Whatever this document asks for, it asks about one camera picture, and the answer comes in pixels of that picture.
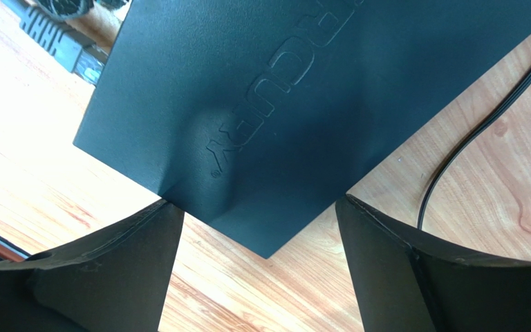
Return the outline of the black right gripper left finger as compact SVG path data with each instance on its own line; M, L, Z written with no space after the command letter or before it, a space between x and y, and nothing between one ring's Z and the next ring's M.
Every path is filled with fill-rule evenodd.
M157 331L183 219L159 200L24 261L0 261L0 331Z

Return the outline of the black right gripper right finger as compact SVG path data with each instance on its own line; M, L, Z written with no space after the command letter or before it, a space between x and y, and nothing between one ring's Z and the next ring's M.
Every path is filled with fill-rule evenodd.
M531 331L531 261L445 241L351 195L335 211L366 331Z

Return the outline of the black network switch box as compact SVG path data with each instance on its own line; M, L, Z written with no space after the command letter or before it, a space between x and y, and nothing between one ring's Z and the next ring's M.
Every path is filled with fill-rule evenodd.
M531 1L134 1L74 145L262 257L531 34Z

